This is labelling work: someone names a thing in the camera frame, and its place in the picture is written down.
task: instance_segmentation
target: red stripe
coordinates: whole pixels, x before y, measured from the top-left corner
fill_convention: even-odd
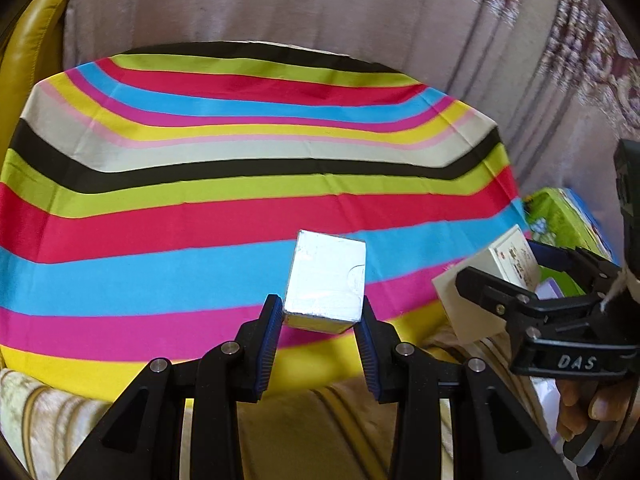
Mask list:
[[[324,195],[172,206],[69,219],[49,214],[0,184],[0,245],[53,264],[293,240],[300,229],[328,234],[426,222],[489,218],[517,196],[510,168],[471,196],[436,194]]]
[[[213,99],[264,101],[293,105],[392,105],[422,92],[426,85],[353,88],[236,74],[199,74],[123,68],[110,58],[95,62],[107,75],[129,86]]]

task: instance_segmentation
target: curtain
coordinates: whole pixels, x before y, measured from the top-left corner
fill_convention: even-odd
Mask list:
[[[65,67],[181,41],[295,44],[386,64],[497,121],[523,193],[571,186],[622,253],[617,138],[638,60],[599,0],[71,0]]]

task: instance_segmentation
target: yellow stripe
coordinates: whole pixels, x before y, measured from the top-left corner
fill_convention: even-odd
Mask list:
[[[174,54],[118,54],[111,57],[122,68],[160,72],[238,74],[354,88],[401,87],[420,84],[399,73],[345,72],[331,68],[297,66],[251,58],[178,56]]]
[[[316,392],[322,397],[327,408],[334,414],[336,422],[340,425],[342,432],[349,441],[351,449],[357,455],[367,478],[386,480],[385,471],[382,469],[376,454],[362,434],[357,422],[353,420],[351,413],[328,388],[320,388]]]
[[[271,135],[327,137],[332,139],[367,140],[376,143],[384,142],[409,145],[437,136],[444,130],[452,127],[466,114],[476,114],[476,117],[480,118],[473,108],[460,101],[455,101],[425,124],[409,130],[383,135],[363,130],[350,130],[347,128],[327,126],[299,126],[297,124],[222,124],[214,126],[180,127],[145,126],[144,124],[124,119],[106,108],[102,108],[96,101],[80,91],[65,73],[57,74],[47,81],[69,104],[87,117],[92,118],[92,121],[102,124],[120,136],[133,140],[169,140],[203,136]]]
[[[401,340],[418,344],[432,335],[446,314],[439,301],[403,314],[391,321]],[[146,363],[101,362],[50,357],[2,346],[9,368],[76,395],[115,400]],[[290,390],[318,388],[362,374],[353,334],[278,350],[268,395]]]
[[[444,194],[468,196],[484,189],[507,165],[498,144],[468,173],[455,180],[384,175],[277,175],[212,178],[134,187],[97,194],[71,191],[43,176],[22,157],[7,151],[0,181],[28,203],[65,218],[177,205],[179,203],[282,198],[327,194]]]

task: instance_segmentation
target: striped tablecloth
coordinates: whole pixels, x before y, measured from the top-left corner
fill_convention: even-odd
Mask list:
[[[402,338],[443,322],[432,277],[526,226],[495,123],[386,67],[284,46],[148,48],[33,90],[0,183],[6,365],[113,400],[283,295],[300,229],[367,243]],[[360,371],[351,333],[283,330],[274,392]]]

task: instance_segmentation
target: blue stripe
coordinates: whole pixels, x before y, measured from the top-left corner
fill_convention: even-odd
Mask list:
[[[487,246],[514,224],[514,200],[489,219],[352,234],[367,243],[367,282],[442,265]],[[284,295],[295,240],[186,249],[63,264],[0,250],[0,304],[36,316],[127,316],[262,304]]]
[[[95,63],[81,65],[78,71],[103,94],[130,107],[147,112],[194,117],[291,117],[350,123],[391,123],[414,117],[444,97],[442,92],[427,88],[417,96],[395,105],[343,107],[232,101],[135,88],[115,80]]]

